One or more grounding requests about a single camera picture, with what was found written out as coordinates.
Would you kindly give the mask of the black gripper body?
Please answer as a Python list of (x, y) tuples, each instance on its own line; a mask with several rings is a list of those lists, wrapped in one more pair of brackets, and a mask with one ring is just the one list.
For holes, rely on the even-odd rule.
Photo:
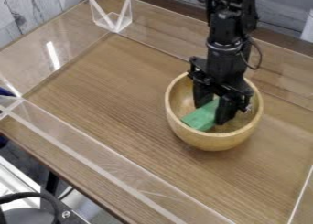
[(245, 81), (250, 44), (238, 41), (234, 44), (206, 43), (206, 58), (193, 56), (189, 78), (208, 85), (214, 93), (222, 97), (232, 95), (238, 100), (238, 110), (245, 112), (249, 108), (255, 90)]

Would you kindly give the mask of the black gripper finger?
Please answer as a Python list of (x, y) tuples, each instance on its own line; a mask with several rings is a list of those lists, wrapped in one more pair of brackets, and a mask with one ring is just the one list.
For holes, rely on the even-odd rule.
[(214, 98), (214, 93), (208, 85), (194, 81), (193, 82), (193, 100), (194, 106), (201, 108), (204, 105), (210, 103)]
[(238, 100), (232, 95), (224, 95), (220, 98), (218, 108), (216, 110), (216, 124), (224, 125), (234, 119), (238, 111)]

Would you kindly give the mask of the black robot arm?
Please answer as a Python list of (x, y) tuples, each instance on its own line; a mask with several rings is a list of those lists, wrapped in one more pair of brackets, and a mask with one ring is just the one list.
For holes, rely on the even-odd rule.
[(197, 108), (220, 99), (214, 124), (232, 121), (249, 110), (255, 89), (245, 80), (250, 51), (257, 48), (250, 33), (257, 28), (256, 0), (206, 0), (209, 36), (205, 58), (192, 57), (189, 78)]

